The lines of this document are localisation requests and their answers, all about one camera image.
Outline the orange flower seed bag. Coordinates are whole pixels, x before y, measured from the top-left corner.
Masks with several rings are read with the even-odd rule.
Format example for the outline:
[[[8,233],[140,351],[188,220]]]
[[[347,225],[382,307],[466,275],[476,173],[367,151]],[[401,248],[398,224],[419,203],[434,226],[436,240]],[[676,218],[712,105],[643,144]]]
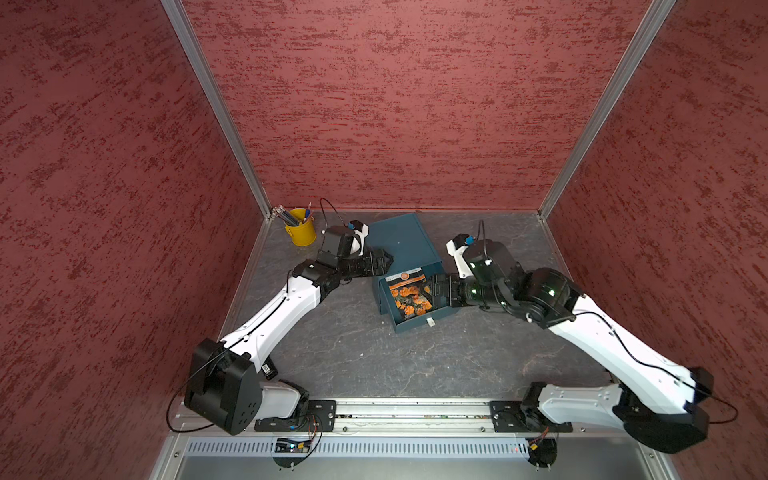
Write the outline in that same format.
[[[434,309],[424,271],[412,269],[385,278],[389,298],[394,302],[398,322],[424,315]]]

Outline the teal drawer cabinet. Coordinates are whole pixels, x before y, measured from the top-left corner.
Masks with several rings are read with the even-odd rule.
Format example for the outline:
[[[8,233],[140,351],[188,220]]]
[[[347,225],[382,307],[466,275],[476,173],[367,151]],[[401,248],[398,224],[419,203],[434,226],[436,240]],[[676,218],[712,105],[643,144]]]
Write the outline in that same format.
[[[440,255],[413,213],[373,223],[366,244],[382,248],[394,257],[389,271],[373,280],[376,303],[376,287],[381,277],[417,268],[432,268],[435,274],[445,272]]]

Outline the teal top drawer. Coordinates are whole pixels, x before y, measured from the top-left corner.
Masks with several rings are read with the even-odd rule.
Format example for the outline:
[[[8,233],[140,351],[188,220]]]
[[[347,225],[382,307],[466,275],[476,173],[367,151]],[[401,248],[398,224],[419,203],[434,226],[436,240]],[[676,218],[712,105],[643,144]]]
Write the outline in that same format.
[[[396,333],[420,326],[434,326],[454,315],[450,307],[429,283],[436,274],[432,268],[417,268],[381,277],[376,287],[379,312],[387,315]]]

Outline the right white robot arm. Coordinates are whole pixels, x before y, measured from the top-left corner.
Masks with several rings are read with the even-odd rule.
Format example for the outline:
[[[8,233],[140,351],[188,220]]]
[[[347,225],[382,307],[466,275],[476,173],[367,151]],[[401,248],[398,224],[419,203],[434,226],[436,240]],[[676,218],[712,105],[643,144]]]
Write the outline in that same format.
[[[526,271],[500,242],[459,235],[447,248],[457,272],[426,280],[439,305],[476,307],[534,324],[578,347],[613,379],[598,387],[532,383],[514,411],[522,428],[541,436],[574,423],[619,429],[667,454],[707,438],[714,422],[701,404],[713,396],[714,377],[705,368],[669,360],[566,275],[551,268]]]

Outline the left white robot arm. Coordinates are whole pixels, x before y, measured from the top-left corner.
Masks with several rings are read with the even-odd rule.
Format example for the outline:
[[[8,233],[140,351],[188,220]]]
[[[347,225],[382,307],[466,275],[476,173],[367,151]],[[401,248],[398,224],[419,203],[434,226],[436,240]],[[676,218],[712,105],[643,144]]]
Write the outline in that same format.
[[[386,274],[394,257],[381,248],[334,264],[306,260],[289,271],[280,291],[250,320],[220,340],[195,348],[188,379],[179,387],[183,405],[230,435],[262,419],[300,418],[308,396],[262,372],[289,331],[343,282]]]

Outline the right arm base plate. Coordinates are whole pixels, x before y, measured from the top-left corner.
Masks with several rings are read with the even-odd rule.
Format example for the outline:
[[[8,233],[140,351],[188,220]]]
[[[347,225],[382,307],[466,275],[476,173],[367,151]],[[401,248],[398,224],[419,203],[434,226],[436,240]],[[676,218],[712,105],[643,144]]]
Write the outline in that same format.
[[[571,423],[553,423],[535,407],[521,401],[490,401],[490,419],[495,433],[572,433]]]

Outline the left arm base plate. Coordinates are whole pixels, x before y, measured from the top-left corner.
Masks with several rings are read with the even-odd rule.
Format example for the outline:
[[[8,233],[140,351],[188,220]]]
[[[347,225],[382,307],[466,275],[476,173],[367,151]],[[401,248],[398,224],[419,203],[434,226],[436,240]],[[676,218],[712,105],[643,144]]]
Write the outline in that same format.
[[[254,421],[253,429],[256,432],[328,433],[334,429],[336,410],[335,400],[300,401],[288,418],[258,419]]]

